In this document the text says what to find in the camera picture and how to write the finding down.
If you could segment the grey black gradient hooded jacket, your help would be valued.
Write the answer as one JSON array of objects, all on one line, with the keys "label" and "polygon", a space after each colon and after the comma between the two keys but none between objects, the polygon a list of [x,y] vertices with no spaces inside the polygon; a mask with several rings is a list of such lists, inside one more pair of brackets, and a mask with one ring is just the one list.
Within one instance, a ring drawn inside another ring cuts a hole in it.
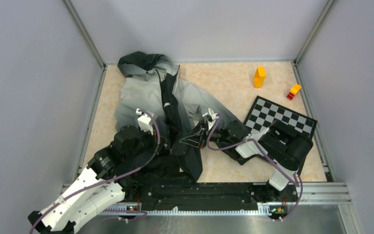
[{"label": "grey black gradient hooded jacket", "polygon": [[168,160],[152,161],[135,175],[140,183],[196,182],[203,172],[199,148],[179,143],[193,128],[194,122],[211,108],[221,115],[219,127],[241,122],[206,90],[180,79],[180,66],[163,54],[134,52],[119,59],[118,69],[125,77],[116,108],[116,129],[136,122],[136,109],[157,115]]}]

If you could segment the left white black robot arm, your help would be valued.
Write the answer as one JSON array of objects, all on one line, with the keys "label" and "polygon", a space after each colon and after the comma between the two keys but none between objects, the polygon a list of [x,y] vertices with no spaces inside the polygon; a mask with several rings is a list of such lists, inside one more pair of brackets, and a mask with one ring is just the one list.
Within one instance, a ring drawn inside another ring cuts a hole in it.
[{"label": "left white black robot arm", "polygon": [[137,189],[125,180],[146,168],[163,143],[156,124],[124,126],[52,204],[28,215],[29,233],[76,234],[112,204],[134,200]]}]

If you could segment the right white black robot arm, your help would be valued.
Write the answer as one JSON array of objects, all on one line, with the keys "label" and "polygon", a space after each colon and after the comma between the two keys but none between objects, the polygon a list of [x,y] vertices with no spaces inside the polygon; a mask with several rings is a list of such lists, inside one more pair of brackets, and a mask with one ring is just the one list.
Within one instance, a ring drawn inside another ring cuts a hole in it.
[{"label": "right white black robot arm", "polygon": [[289,183],[300,186],[297,171],[313,147],[308,136],[280,120],[274,120],[256,134],[251,134],[239,121],[232,121],[224,128],[218,124],[218,120],[202,119],[179,143],[202,149],[214,142],[216,151],[224,152],[240,165],[254,157],[263,157],[276,169],[266,187],[266,195],[272,201],[285,196]]}]

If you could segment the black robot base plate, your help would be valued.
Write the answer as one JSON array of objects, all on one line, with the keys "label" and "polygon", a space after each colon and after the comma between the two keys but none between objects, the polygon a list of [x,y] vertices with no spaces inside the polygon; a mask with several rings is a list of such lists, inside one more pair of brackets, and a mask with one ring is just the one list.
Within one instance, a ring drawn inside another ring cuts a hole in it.
[{"label": "black robot base plate", "polygon": [[255,211],[261,204],[295,202],[294,185],[279,192],[266,183],[195,183],[185,185],[144,184],[126,191],[124,203],[143,211]]}]

